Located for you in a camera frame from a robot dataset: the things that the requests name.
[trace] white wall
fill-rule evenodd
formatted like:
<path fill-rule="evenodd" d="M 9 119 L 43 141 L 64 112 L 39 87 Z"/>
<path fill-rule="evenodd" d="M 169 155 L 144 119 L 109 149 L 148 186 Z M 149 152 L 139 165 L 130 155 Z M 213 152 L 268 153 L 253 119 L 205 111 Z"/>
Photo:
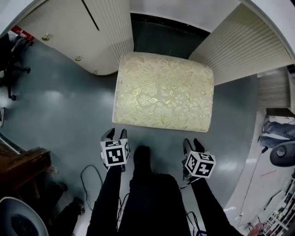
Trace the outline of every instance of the white wall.
<path fill-rule="evenodd" d="M 0 37 L 11 29 L 11 23 L 34 0 L 0 0 Z"/>
<path fill-rule="evenodd" d="M 130 0 L 130 10 L 212 32 L 239 3 L 239 0 Z"/>

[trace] cushioned footstool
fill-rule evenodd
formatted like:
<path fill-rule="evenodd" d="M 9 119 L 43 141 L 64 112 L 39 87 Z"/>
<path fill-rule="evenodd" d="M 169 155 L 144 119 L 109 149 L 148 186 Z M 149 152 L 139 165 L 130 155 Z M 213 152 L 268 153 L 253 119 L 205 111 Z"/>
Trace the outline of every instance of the cushioned footstool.
<path fill-rule="evenodd" d="M 213 73 L 194 61 L 151 53 L 123 54 L 112 121 L 207 132 Z"/>

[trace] office chair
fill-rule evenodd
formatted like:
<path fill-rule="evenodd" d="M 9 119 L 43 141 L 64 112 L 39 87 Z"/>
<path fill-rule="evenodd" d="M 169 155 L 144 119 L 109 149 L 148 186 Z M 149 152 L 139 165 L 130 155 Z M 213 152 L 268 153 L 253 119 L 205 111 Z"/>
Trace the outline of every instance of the office chair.
<path fill-rule="evenodd" d="M 25 40 L 20 36 L 16 36 L 14 40 L 11 40 L 8 34 L 5 34 L 0 38 L 0 71 L 4 71 L 4 77 L 2 78 L 0 85 L 7 86 L 8 98 L 15 101 L 16 96 L 11 94 L 12 87 L 12 72 L 22 71 L 30 73 L 29 67 L 21 68 L 15 64 L 19 61 L 22 51 L 27 45 L 31 46 L 32 41 Z"/>

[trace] electrical cord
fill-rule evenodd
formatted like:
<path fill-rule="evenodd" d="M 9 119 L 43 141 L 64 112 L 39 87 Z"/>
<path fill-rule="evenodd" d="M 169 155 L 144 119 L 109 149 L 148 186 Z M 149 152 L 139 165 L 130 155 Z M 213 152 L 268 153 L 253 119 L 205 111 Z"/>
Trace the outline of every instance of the electrical cord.
<path fill-rule="evenodd" d="M 95 170 L 96 170 L 96 172 L 97 172 L 97 174 L 98 174 L 98 176 L 99 176 L 99 178 L 100 178 L 101 185 L 103 185 L 103 181 L 102 181 L 102 178 L 101 178 L 101 176 L 100 176 L 100 173 L 99 173 L 98 169 L 97 169 L 94 165 L 87 165 L 87 166 L 81 171 L 81 173 L 80 173 L 80 178 L 81 178 L 81 181 L 82 181 L 83 189 L 84 189 L 84 192 L 85 192 L 85 194 L 86 194 L 86 203 L 87 203 L 87 205 L 88 205 L 88 208 L 89 208 L 91 211 L 93 211 L 93 209 L 90 207 L 90 204 L 88 203 L 88 193 L 87 193 L 87 190 L 86 190 L 86 188 L 85 188 L 84 181 L 83 181 L 83 173 L 84 173 L 84 171 L 85 171 L 88 167 L 93 167 L 93 168 L 95 168 Z"/>
<path fill-rule="evenodd" d="M 184 185 L 184 186 L 181 186 L 181 187 L 179 187 L 179 188 L 180 188 L 180 189 L 184 189 L 184 188 L 186 188 L 187 186 L 191 185 L 193 182 L 195 182 L 195 181 L 197 181 L 197 180 L 199 180 L 199 179 L 201 179 L 201 178 L 197 178 L 197 179 L 193 180 L 192 182 L 188 182 L 188 184 L 186 184 L 186 185 Z"/>
<path fill-rule="evenodd" d="M 261 153 L 260 153 L 260 155 L 259 155 L 259 157 L 258 157 L 258 160 L 257 160 L 257 162 L 256 162 L 256 165 L 255 165 L 255 168 L 254 168 L 253 174 L 252 174 L 252 176 L 251 176 L 251 180 L 250 180 L 249 186 L 248 186 L 248 188 L 247 188 L 246 195 L 245 195 L 245 198 L 244 198 L 244 201 L 243 201 L 242 207 L 241 207 L 241 211 L 240 211 L 240 214 L 239 214 L 239 216 L 240 216 L 240 220 L 239 220 L 239 223 L 238 223 L 238 226 L 237 226 L 237 227 L 240 227 L 240 223 L 241 223 L 241 220 L 242 220 L 242 211 L 243 211 L 244 203 L 245 203 L 246 197 L 247 197 L 247 195 L 248 195 L 248 191 L 249 191 L 249 189 L 250 189 L 250 185 L 251 185 L 251 182 L 252 182 L 252 180 L 253 180 L 254 173 L 255 173 L 255 171 L 256 171 L 256 168 L 257 168 L 258 162 L 259 162 L 259 160 L 260 160 L 261 155 L 262 155 L 263 153 L 265 153 L 267 150 L 268 150 L 268 147 L 265 147 L 265 148 L 261 151 Z"/>
<path fill-rule="evenodd" d="M 261 132 L 263 133 L 263 134 L 265 134 L 266 133 L 266 118 L 268 117 L 268 115 L 266 115 L 265 117 L 264 117 L 264 120 L 263 120 L 263 126 L 262 126 L 262 128 L 261 128 Z"/>
<path fill-rule="evenodd" d="M 189 219 L 190 224 L 193 226 L 193 236 L 195 236 L 195 226 L 194 226 L 193 222 L 190 220 L 189 215 L 188 215 L 186 209 L 185 209 L 185 214 L 186 214 L 186 217 Z"/>
<path fill-rule="evenodd" d="M 193 214 L 194 221 L 195 221 L 195 225 L 197 226 L 198 231 L 200 231 L 200 227 L 199 227 L 199 224 L 198 224 L 197 217 L 195 216 L 195 213 L 194 213 L 194 212 L 189 212 L 189 213 L 187 213 L 187 216 L 188 216 L 190 213 Z"/>
<path fill-rule="evenodd" d="M 118 208 L 118 216 L 117 216 L 117 230 L 118 230 L 118 223 L 119 223 L 119 219 L 121 217 L 121 214 L 122 212 L 124 211 L 123 210 L 123 206 L 124 206 L 124 203 L 125 203 L 125 200 L 126 200 L 126 197 L 129 195 L 130 193 L 127 193 L 123 199 L 123 202 L 121 201 L 121 198 L 119 198 L 119 203 L 120 203 L 120 208 Z"/>
<path fill-rule="evenodd" d="M 291 120 L 290 122 L 288 122 L 288 123 L 285 125 L 285 135 L 286 135 L 286 136 L 288 135 L 288 134 L 287 134 L 287 125 L 290 124 L 290 123 L 292 123 L 293 121 L 295 121 L 295 120 Z"/>

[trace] cabinet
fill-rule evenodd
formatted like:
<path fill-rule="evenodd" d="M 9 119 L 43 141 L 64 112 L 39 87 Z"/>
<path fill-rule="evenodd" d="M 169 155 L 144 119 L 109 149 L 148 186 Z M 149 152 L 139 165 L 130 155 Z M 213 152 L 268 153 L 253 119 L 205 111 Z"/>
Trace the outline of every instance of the cabinet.
<path fill-rule="evenodd" d="M 127 0 L 48 0 L 18 26 L 96 75 L 116 72 L 134 48 Z"/>
<path fill-rule="evenodd" d="M 213 70 L 214 85 L 293 64 L 279 33 L 241 3 L 190 55 Z"/>

